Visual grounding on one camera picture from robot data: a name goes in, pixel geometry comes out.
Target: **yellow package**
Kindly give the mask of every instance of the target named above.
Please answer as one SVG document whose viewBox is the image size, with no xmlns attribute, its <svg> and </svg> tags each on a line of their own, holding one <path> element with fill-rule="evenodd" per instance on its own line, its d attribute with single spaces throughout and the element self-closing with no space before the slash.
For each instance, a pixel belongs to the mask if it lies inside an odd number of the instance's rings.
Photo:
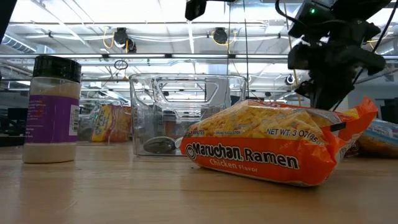
<svg viewBox="0 0 398 224">
<path fill-rule="evenodd" d="M 103 105 L 95 121 L 91 141 L 123 142 L 129 139 L 131 109 L 122 106 Z"/>
</svg>

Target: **purple label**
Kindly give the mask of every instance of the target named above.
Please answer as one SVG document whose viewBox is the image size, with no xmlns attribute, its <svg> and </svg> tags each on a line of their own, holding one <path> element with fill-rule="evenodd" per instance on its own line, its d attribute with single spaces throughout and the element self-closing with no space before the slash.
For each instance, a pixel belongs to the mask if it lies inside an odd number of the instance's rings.
<svg viewBox="0 0 398 224">
<path fill-rule="evenodd" d="M 76 142 L 79 110 L 78 99 L 65 96 L 30 96 L 25 142 Z"/>
</svg>

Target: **yellow cable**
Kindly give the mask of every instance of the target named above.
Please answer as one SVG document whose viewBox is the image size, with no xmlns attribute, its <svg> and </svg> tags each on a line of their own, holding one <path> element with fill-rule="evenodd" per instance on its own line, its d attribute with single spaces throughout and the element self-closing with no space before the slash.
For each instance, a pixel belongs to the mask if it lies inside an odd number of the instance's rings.
<svg viewBox="0 0 398 224">
<path fill-rule="evenodd" d="M 114 32 L 113 32 L 113 34 L 112 34 L 112 44 L 111 44 L 111 46 L 108 46 L 108 45 L 106 45 L 106 42 L 105 42 L 105 35 L 106 35 L 106 31 L 107 31 L 107 30 L 108 30 L 108 28 L 105 27 L 105 32 L 104 32 L 104 37 L 102 38 L 102 42 L 104 43 L 104 46 L 105 46 L 107 49 L 111 49 L 111 48 L 113 47 Z"/>
<path fill-rule="evenodd" d="M 211 38 L 213 39 L 214 43 L 221 45 L 221 46 L 228 46 L 229 44 L 232 44 L 233 42 L 236 41 L 236 32 L 234 32 L 234 39 L 230 42 L 230 43 L 225 43 L 225 44 L 219 44 L 216 42 L 216 40 L 214 39 L 214 31 L 211 33 Z"/>
<path fill-rule="evenodd" d="M 381 37 L 382 39 L 391 39 L 391 38 L 393 38 L 393 37 L 387 38 L 388 32 L 390 31 L 390 29 L 391 29 L 391 27 L 388 27 L 387 34 L 384 37 Z M 369 40 L 369 41 L 366 41 L 366 42 L 367 43 L 373 43 L 373 42 L 377 42 L 377 41 L 379 41 L 379 40 Z"/>
</svg>

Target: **maruchan ramen package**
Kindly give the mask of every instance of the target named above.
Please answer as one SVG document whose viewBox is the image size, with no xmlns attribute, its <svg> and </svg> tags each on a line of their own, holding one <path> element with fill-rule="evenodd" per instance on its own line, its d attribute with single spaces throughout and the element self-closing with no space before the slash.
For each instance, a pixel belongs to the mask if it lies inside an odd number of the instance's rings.
<svg viewBox="0 0 398 224">
<path fill-rule="evenodd" d="M 374 119 L 358 143 L 360 154 L 398 158 L 398 124 Z"/>
<path fill-rule="evenodd" d="M 180 149 L 201 167 L 314 186 L 327 179 L 376 113 L 369 98 L 347 113 L 246 100 L 191 125 Z"/>
<path fill-rule="evenodd" d="M 131 133 L 130 107 L 103 105 L 96 118 L 91 141 L 124 142 Z"/>
</svg>

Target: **ceiling fixture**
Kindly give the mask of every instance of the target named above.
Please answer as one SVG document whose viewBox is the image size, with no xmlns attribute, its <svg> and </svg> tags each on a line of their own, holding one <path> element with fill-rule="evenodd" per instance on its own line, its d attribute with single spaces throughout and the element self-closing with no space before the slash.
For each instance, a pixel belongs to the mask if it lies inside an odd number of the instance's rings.
<svg viewBox="0 0 398 224">
<path fill-rule="evenodd" d="M 228 41 L 228 35 L 223 27 L 216 27 L 213 32 L 213 39 L 217 44 L 226 44 Z"/>
<path fill-rule="evenodd" d="M 294 77 L 292 75 L 289 75 L 285 79 L 285 84 L 286 85 L 293 85 L 294 83 Z"/>
<path fill-rule="evenodd" d="M 137 53 L 137 47 L 136 43 L 129 38 L 129 36 L 126 33 L 127 28 L 124 27 L 118 27 L 116 32 L 113 35 L 114 39 L 114 44 L 122 48 L 123 50 L 126 50 L 126 53 Z"/>
</svg>

